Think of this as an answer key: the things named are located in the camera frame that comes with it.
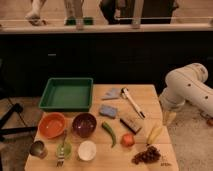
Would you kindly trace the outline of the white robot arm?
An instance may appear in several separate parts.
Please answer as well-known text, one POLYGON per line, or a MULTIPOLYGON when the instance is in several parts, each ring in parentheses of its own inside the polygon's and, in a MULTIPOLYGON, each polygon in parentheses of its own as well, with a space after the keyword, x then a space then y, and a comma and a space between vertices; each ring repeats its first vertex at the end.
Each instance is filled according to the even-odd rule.
POLYGON ((213 88, 205 85, 208 79, 206 67, 192 63, 170 71, 165 77, 166 87, 159 95, 163 110, 163 124, 168 126, 186 101, 197 106, 205 117, 213 118, 213 88))

